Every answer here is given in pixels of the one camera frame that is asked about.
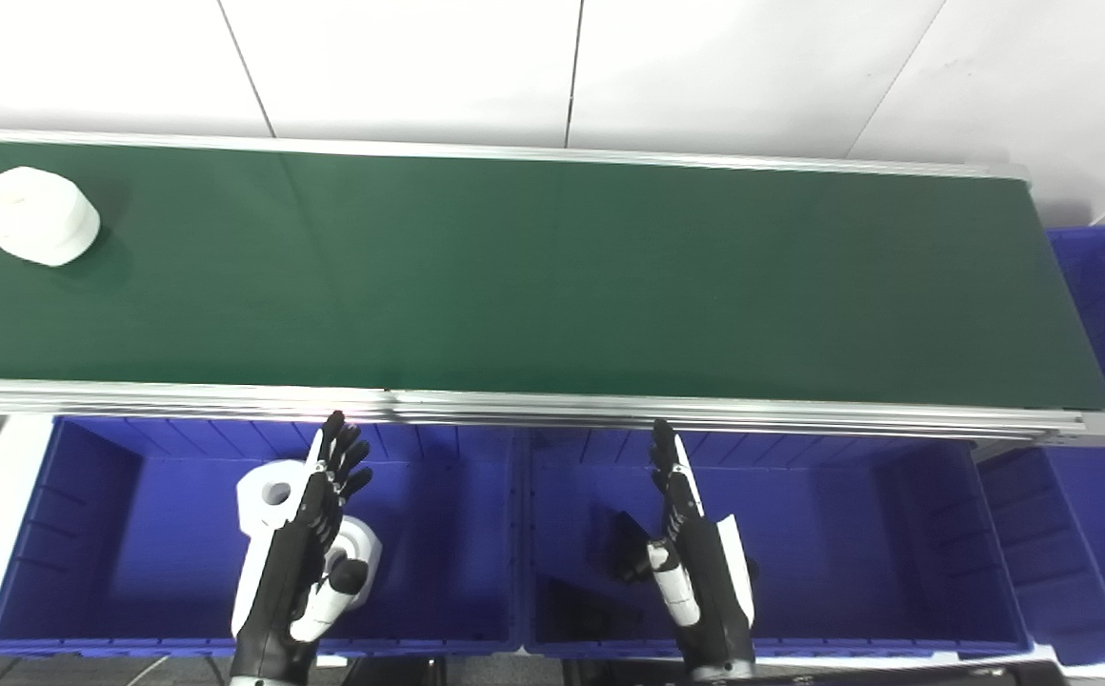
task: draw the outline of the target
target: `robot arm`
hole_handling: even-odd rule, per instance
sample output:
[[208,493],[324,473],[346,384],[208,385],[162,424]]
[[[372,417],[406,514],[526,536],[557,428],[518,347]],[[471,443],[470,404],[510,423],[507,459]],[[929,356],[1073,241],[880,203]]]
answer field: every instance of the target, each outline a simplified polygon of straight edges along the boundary
[[653,425],[650,457],[663,495],[663,536],[646,543],[646,556],[684,665],[694,682],[750,678],[756,611],[735,516],[705,517],[683,440],[665,421]]
[[240,482],[240,527],[252,541],[231,618],[231,686],[305,686],[318,640],[365,602],[378,539],[341,513],[372,475],[354,469],[369,452],[358,434],[334,412],[305,463],[269,463]]

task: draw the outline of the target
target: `toilet paper roll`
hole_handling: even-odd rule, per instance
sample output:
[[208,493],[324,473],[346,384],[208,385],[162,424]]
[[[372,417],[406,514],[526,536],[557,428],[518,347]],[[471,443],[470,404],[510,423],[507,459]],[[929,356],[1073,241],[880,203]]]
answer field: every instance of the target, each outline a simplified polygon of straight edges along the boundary
[[312,472],[301,461],[273,461],[244,474],[235,485],[239,529],[256,537],[294,518]]
[[69,178],[15,168],[0,173],[0,247],[51,267],[86,252],[99,213]]

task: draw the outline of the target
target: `white spool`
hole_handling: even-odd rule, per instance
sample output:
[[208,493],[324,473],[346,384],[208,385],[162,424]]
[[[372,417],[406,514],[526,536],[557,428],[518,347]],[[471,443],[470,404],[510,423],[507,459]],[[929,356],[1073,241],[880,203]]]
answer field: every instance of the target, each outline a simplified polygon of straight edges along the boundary
[[15,168],[0,173],[0,247],[51,267],[86,252],[99,213],[69,178]]

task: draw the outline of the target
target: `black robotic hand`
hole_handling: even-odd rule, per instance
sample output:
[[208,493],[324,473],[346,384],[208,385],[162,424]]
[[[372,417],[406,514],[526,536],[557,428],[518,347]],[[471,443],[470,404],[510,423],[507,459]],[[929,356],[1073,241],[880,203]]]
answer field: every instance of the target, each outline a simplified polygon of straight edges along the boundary
[[675,624],[694,682],[754,676],[756,620],[748,559],[735,516],[709,521],[680,435],[653,425],[653,483],[663,495],[663,538],[646,545],[650,572]]
[[314,439],[303,498],[292,520],[273,532],[252,609],[235,634],[231,686],[304,686],[318,634],[297,631],[296,638],[297,622],[313,612],[316,597],[328,595],[326,585],[351,595],[369,578],[361,560],[343,558],[327,566],[325,558],[340,529],[345,503],[372,476],[369,467],[354,469],[369,452],[369,443],[358,435],[357,426],[334,412]]

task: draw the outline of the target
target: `blue crate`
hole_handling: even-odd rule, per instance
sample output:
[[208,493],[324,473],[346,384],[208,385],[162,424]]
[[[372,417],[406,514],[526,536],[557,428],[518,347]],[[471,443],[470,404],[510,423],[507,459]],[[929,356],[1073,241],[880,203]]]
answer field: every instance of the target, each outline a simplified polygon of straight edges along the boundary
[[[1049,235],[1105,377],[1105,225]],[[980,477],[1034,638],[1105,662],[1105,447],[1002,455]]]
[[[1009,655],[1019,616],[965,443],[686,433],[711,516],[735,513],[758,655]],[[655,587],[609,573],[618,511],[659,530],[649,433],[535,431],[527,651],[678,655]]]
[[[248,539],[234,486],[303,456],[317,425],[61,419],[0,593],[1,655],[230,655]],[[352,514],[383,541],[369,603],[326,655],[519,646],[516,433],[365,426],[373,482]]]

